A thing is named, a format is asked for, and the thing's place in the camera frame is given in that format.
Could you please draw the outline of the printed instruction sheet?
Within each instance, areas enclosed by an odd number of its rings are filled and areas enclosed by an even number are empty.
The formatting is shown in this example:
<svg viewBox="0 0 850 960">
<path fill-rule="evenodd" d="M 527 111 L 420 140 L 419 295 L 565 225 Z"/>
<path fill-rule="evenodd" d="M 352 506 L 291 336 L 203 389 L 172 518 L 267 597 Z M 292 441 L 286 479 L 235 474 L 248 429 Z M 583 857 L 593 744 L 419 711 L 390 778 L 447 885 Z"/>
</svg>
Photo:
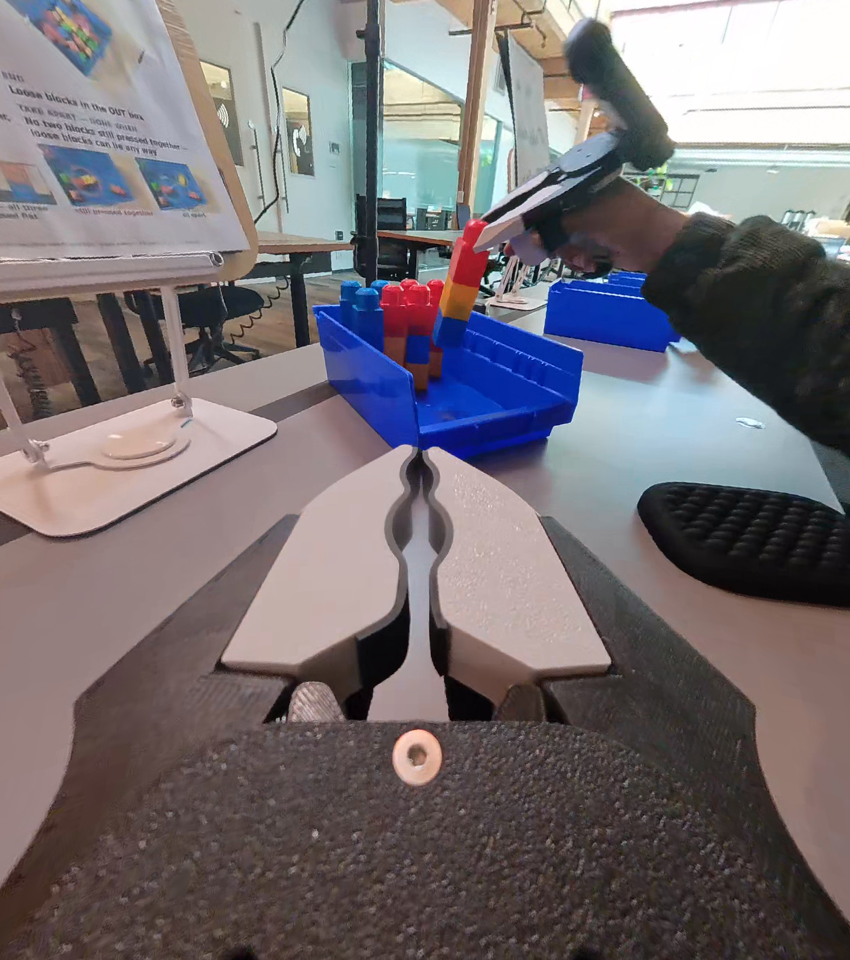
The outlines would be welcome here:
<svg viewBox="0 0 850 960">
<path fill-rule="evenodd" d="M 156 2 L 0 1 L 0 259 L 247 249 Z"/>
</svg>

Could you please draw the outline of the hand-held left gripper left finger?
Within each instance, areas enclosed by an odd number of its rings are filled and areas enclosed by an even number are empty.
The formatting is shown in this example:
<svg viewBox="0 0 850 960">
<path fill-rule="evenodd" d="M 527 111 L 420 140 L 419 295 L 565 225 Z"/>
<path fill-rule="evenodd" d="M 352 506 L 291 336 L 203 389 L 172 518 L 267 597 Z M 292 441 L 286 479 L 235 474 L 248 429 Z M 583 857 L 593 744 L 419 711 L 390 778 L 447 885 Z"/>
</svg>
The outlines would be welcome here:
<svg viewBox="0 0 850 960">
<path fill-rule="evenodd" d="M 417 453 L 400 445 L 311 500 L 225 647 L 224 668 L 319 681 L 340 702 L 371 685 L 359 642 L 392 624 L 407 600 L 396 531 Z"/>
</svg>

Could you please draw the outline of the white document stand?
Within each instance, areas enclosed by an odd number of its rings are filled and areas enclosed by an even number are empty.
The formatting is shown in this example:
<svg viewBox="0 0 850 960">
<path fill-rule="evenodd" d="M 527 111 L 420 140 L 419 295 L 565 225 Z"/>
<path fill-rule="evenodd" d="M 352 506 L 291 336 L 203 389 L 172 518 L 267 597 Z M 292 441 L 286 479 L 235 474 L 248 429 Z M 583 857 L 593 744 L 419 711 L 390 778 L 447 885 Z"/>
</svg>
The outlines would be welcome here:
<svg viewBox="0 0 850 960">
<path fill-rule="evenodd" d="M 156 2 L 248 249 L 123 257 L 0 259 L 0 306 L 53 295 L 156 292 L 165 314 L 173 390 L 162 399 L 53 440 L 30 435 L 0 372 L 0 411 L 14 438 L 0 457 L 0 513 L 50 538 L 91 534 L 270 440 L 273 421 L 194 399 L 179 291 L 243 277 L 254 265 L 252 216 L 198 54 L 173 2 Z"/>
<path fill-rule="evenodd" d="M 542 66 L 515 40 L 511 31 L 500 41 L 500 57 L 512 110 L 514 145 L 509 159 L 508 192 L 514 192 L 550 165 L 547 111 Z M 520 313 L 538 306 L 522 293 L 530 268 L 510 255 L 488 302 Z"/>
</svg>

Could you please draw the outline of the wooden desk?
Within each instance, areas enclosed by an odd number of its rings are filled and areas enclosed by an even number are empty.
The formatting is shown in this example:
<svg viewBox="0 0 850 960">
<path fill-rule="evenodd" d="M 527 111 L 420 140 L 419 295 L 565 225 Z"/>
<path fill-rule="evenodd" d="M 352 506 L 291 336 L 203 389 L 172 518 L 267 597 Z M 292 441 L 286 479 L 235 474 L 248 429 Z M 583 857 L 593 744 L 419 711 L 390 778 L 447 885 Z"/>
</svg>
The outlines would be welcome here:
<svg viewBox="0 0 850 960">
<path fill-rule="evenodd" d="M 288 260 L 288 289 L 295 346 L 297 348 L 308 346 L 311 343 L 311 334 L 304 266 L 310 257 L 318 253 L 344 252 L 350 250 L 352 245 L 342 241 L 274 231 L 259 231 L 258 245 L 259 254 L 286 257 Z"/>
<path fill-rule="evenodd" d="M 458 230 L 396 230 L 396 229 L 378 229 L 378 238 L 380 241 L 394 243 L 400 246 L 406 253 L 406 263 L 400 268 L 397 274 L 397 280 L 417 279 L 419 255 L 429 250 L 437 250 L 438 255 L 443 260 L 450 260 L 455 243 L 462 235 Z"/>
</svg>

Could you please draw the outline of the red mega block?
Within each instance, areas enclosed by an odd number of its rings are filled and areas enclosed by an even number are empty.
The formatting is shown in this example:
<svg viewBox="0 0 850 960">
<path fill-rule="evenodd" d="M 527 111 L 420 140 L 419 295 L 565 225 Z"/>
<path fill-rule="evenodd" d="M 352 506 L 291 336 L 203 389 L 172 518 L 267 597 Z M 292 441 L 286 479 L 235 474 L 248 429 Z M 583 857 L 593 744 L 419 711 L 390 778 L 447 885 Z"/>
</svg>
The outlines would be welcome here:
<svg viewBox="0 0 850 960">
<path fill-rule="evenodd" d="M 454 283 L 461 287 L 478 289 L 484 277 L 488 250 L 477 250 L 479 239 L 487 223 L 473 219 L 467 222 L 462 234 L 455 241 L 450 268 L 445 283 Z"/>
</svg>

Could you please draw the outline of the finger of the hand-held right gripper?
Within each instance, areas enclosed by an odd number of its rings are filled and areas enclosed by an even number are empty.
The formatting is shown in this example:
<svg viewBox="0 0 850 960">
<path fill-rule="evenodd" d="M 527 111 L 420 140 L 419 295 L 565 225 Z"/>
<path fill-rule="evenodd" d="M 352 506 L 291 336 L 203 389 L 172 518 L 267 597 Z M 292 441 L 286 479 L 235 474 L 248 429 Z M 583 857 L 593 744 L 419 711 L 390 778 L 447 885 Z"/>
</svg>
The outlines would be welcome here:
<svg viewBox="0 0 850 960">
<path fill-rule="evenodd" d="M 573 176 L 550 170 L 522 184 L 483 215 L 486 224 L 533 224 L 565 211 Z"/>
<path fill-rule="evenodd" d="M 513 211 L 502 218 L 489 221 L 472 247 L 477 253 L 489 252 L 506 246 L 514 255 L 541 255 L 543 245 L 537 233 L 540 220 L 535 211 Z"/>
</svg>

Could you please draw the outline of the cluster of block towers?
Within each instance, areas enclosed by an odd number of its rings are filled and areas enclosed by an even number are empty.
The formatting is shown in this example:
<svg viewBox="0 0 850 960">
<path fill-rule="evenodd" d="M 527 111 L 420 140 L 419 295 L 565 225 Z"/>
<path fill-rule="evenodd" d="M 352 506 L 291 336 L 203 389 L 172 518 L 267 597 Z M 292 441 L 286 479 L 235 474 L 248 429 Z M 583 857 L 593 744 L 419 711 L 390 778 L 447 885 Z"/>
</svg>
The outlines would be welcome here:
<svg viewBox="0 0 850 960">
<path fill-rule="evenodd" d="M 434 341 L 444 282 L 341 282 L 338 320 L 372 348 L 411 374 L 414 390 L 425 393 L 441 378 L 442 350 Z"/>
</svg>

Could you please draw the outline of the black light stand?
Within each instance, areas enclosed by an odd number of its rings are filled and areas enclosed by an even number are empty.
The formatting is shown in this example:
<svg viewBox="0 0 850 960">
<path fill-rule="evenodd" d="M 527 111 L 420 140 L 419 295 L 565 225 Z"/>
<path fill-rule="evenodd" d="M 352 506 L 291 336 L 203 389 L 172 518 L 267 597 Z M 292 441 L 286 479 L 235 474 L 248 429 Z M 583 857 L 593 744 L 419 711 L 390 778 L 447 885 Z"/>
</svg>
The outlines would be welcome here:
<svg viewBox="0 0 850 960">
<path fill-rule="evenodd" d="M 365 187 L 362 250 L 364 280 L 371 287 L 379 279 L 379 166 L 382 123 L 383 2 L 366 2 L 366 23 L 357 31 L 365 55 Z"/>
</svg>

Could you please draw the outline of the person's right forearm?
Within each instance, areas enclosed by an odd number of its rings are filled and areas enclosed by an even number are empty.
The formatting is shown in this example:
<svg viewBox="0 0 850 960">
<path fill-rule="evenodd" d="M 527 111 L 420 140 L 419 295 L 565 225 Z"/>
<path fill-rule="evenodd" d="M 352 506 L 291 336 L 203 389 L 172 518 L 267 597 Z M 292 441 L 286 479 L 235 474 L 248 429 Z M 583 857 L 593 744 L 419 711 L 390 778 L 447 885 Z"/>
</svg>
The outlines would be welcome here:
<svg viewBox="0 0 850 960">
<path fill-rule="evenodd" d="M 850 263 L 765 216 L 695 214 L 643 296 L 743 389 L 850 459 Z"/>
</svg>

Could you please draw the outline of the black office chair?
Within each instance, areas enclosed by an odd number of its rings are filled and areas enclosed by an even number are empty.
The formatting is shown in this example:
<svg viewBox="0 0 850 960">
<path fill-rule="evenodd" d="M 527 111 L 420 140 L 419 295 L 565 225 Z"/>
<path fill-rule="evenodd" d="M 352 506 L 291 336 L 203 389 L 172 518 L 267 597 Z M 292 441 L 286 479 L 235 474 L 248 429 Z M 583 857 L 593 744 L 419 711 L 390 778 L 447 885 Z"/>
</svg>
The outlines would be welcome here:
<svg viewBox="0 0 850 960">
<path fill-rule="evenodd" d="M 357 194 L 355 198 L 356 229 L 352 233 L 354 271 L 362 279 L 366 278 L 365 233 L 366 198 Z M 378 198 L 377 228 L 382 232 L 402 232 L 407 226 L 407 201 L 405 198 Z M 400 282 L 410 278 L 410 253 L 400 241 L 379 237 L 378 266 L 376 279 Z"/>
<path fill-rule="evenodd" d="M 261 316 L 264 298 L 256 291 L 231 284 L 204 286 L 178 294 L 178 305 L 183 329 L 198 332 L 186 343 L 191 375 L 209 372 L 219 361 L 240 365 L 263 357 L 253 346 L 225 342 L 227 322 Z"/>
</svg>

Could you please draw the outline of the wall icon panel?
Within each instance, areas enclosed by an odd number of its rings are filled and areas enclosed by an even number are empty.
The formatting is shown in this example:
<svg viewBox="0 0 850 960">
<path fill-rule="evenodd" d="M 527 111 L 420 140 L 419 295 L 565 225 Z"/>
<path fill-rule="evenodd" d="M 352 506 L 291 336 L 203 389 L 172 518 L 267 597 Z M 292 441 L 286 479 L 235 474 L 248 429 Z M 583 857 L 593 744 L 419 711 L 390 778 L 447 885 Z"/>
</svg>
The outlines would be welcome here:
<svg viewBox="0 0 850 960">
<path fill-rule="evenodd" d="M 241 127 L 236 106 L 232 71 L 226 66 L 201 61 L 203 76 L 223 128 L 231 158 L 237 167 L 244 166 Z"/>
<path fill-rule="evenodd" d="M 288 87 L 282 87 L 281 94 L 289 172 L 298 176 L 314 177 L 310 97 Z"/>
</svg>

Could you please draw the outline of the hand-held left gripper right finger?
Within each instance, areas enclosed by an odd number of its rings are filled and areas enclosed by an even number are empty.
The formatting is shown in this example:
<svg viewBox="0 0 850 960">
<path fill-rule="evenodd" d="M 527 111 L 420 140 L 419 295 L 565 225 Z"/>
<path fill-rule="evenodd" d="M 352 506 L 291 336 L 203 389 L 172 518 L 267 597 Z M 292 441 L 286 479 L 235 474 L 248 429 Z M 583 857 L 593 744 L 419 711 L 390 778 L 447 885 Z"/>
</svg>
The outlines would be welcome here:
<svg viewBox="0 0 850 960">
<path fill-rule="evenodd" d="M 538 512 L 442 449 L 423 464 L 446 676 L 491 702 L 521 684 L 605 676 L 611 656 Z"/>
</svg>

